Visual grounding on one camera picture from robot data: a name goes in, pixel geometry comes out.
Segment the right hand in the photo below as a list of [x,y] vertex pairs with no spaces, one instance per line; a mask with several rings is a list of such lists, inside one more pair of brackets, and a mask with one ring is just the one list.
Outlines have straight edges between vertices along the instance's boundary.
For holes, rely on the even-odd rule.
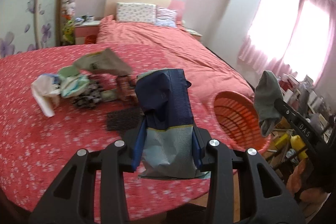
[[289,176],[286,183],[287,190],[295,196],[298,194],[299,200],[305,203],[323,203],[328,194],[320,187],[308,187],[307,175],[310,160],[305,158],[295,167],[294,172]]

